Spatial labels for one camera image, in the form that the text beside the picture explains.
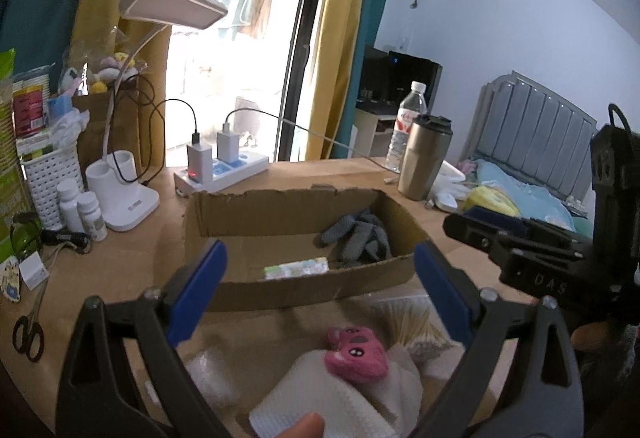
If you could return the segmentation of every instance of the small card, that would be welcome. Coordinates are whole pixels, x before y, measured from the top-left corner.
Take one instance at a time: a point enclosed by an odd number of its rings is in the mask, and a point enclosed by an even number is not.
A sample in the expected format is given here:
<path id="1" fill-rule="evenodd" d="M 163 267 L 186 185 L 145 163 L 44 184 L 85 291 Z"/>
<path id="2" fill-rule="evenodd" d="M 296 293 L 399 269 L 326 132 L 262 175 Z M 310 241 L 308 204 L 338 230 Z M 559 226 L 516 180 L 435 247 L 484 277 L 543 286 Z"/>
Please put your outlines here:
<path id="1" fill-rule="evenodd" d="M 296 261 L 293 263 L 268 266 L 264 269 L 264 278 L 287 279 L 290 277 L 302 277 L 303 275 L 320 275 L 329 271 L 329 262 L 325 257 Z"/>
<path id="2" fill-rule="evenodd" d="M 20 269 L 14 255 L 0 264 L 0 291 L 11 302 L 20 302 Z"/>
<path id="3" fill-rule="evenodd" d="M 20 263 L 20 274 L 22 280 L 29 290 L 34 290 L 38 285 L 49 277 L 49 272 L 42 264 L 42 259 L 37 252 L 32 253 L 27 259 Z"/>

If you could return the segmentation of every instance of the hand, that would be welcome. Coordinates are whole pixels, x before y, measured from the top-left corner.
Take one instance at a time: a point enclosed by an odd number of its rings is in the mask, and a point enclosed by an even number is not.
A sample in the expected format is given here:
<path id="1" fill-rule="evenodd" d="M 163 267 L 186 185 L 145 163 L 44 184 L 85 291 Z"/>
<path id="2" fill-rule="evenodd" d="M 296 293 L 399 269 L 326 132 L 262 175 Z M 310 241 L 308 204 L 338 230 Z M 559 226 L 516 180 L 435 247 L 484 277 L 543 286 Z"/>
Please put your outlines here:
<path id="1" fill-rule="evenodd" d="M 625 324 L 610 319 L 590 323 L 576 329 L 571 335 L 571 342 L 579 352 L 599 352 L 611 342 L 618 342 L 625 330 Z"/>
<path id="2" fill-rule="evenodd" d="M 319 414 L 309 413 L 278 438 L 322 438 L 322 435 L 324 435 L 324 420 Z"/>

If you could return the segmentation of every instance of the bedding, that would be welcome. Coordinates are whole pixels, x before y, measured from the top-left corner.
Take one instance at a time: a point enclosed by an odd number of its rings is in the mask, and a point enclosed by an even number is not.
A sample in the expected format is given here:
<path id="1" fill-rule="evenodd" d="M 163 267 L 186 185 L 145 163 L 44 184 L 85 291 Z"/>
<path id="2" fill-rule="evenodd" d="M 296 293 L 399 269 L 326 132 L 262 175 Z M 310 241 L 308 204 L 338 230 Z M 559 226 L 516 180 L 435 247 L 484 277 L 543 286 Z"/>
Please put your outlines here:
<path id="1" fill-rule="evenodd" d="M 477 160 L 476 163 L 478 182 L 501 189 L 516 205 L 521 217 L 540 219 L 576 231 L 574 219 L 569 211 L 546 188 L 523 183 L 491 162 Z"/>

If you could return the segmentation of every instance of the green package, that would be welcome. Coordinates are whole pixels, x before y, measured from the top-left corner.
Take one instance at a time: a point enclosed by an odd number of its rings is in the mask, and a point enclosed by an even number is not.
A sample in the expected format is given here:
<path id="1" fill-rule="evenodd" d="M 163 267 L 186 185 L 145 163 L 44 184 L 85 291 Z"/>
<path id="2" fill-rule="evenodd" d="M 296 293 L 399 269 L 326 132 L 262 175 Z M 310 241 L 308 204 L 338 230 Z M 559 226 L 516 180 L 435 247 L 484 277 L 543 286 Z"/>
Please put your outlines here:
<path id="1" fill-rule="evenodd" d="M 19 167 L 0 173 L 0 262 L 14 254 L 9 238 L 14 214 L 28 211 L 29 201 L 22 188 Z"/>
<path id="2" fill-rule="evenodd" d="M 15 50 L 0 53 L 0 80 L 8 78 L 14 72 Z"/>
<path id="3" fill-rule="evenodd" d="M 15 50 L 0 53 L 0 263 L 14 254 L 9 239 L 11 220 L 18 212 L 27 212 L 29 200 L 22 186 L 22 176 L 15 153 L 15 139 L 11 122 L 11 81 L 3 80 L 14 72 Z M 2 92 L 6 87 L 8 98 Z"/>

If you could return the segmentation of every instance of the power strip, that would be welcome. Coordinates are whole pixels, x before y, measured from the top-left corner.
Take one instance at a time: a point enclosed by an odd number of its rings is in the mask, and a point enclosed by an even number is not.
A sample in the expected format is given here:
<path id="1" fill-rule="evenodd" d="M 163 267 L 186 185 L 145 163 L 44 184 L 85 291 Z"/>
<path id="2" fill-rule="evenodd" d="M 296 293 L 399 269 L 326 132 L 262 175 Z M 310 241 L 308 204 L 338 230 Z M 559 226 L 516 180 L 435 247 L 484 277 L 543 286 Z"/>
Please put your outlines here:
<path id="1" fill-rule="evenodd" d="M 213 160 L 213 180 L 209 183 L 193 181 L 187 169 L 174 172 L 175 192 L 180 196 L 191 196 L 193 193 L 203 191 L 216 193 L 268 168 L 268 156 L 253 151 L 240 151 L 238 161 L 233 164 Z"/>

